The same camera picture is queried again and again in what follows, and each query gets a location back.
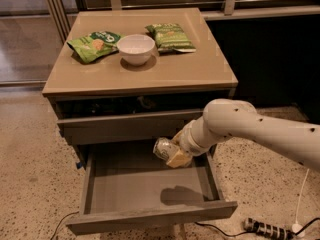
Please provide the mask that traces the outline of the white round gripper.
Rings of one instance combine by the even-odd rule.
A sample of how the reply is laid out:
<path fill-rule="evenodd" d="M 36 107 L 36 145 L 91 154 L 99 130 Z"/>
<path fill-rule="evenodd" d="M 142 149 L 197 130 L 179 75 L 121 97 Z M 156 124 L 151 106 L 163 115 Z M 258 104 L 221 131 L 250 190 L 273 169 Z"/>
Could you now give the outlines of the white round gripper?
<path fill-rule="evenodd" d="M 188 166 L 192 161 L 192 157 L 206 153 L 212 146 L 209 131 L 202 120 L 189 122 L 171 141 L 174 144 L 179 144 L 183 150 L 179 149 L 169 156 L 166 165 L 171 168 Z"/>

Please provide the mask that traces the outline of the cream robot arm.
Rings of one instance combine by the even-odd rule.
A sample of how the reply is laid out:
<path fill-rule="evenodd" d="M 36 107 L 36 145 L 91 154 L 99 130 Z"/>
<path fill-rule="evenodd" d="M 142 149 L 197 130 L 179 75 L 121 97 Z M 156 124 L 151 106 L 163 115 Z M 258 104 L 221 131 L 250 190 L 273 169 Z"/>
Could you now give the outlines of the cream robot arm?
<path fill-rule="evenodd" d="M 184 166 L 213 145 L 233 137 L 251 140 L 309 169 L 320 171 L 320 126 L 262 116 L 248 102 L 215 99 L 200 118 L 174 137 L 167 165 Z"/>

